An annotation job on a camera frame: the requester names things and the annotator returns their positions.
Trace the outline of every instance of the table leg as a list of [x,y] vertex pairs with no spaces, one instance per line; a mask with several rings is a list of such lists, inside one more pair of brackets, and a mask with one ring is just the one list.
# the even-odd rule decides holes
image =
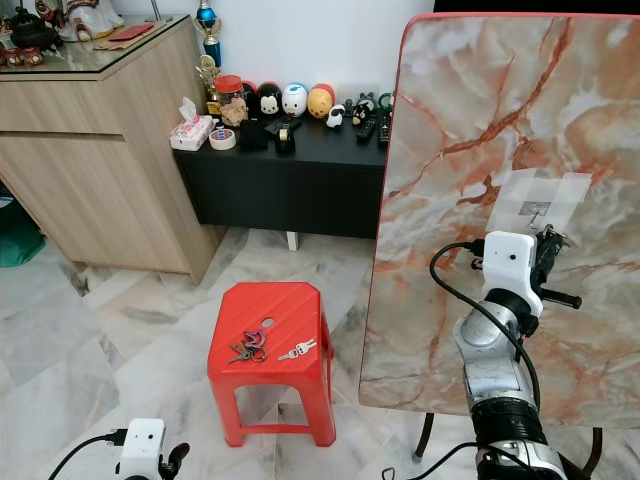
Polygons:
[[434,418],[434,413],[427,413],[427,416],[424,419],[424,426],[422,427],[422,435],[420,435],[418,447],[411,457],[413,458],[413,461],[415,463],[420,463],[422,461],[422,456],[424,455],[424,451],[427,448],[427,443],[429,443],[429,437],[431,436],[431,428],[433,427]]
[[287,232],[287,242],[289,243],[289,251],[298,251],[298,232]]

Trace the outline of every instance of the tissue box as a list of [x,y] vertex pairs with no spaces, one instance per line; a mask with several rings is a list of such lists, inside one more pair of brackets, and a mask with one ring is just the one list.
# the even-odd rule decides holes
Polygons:
[[182,122],[171,130],[169,135],[171,148],[195,152],[209,138],[209,134],[213,132],[216,122],[217,120],[214,121],[210,115],[196,116],[193,125]]

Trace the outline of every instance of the white wall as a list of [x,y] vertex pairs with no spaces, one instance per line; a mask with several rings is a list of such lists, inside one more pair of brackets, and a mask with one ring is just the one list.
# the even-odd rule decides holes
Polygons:
[[[151,15],[150,0],[111,0],[120,14]],[[198,0],[157,0],[161,13],[195,15]],[[223,20],[222,63],[259,84],[394,87],[402,32],[434,0],[209,0]],[[32,5],[33,0],[25,0]]]

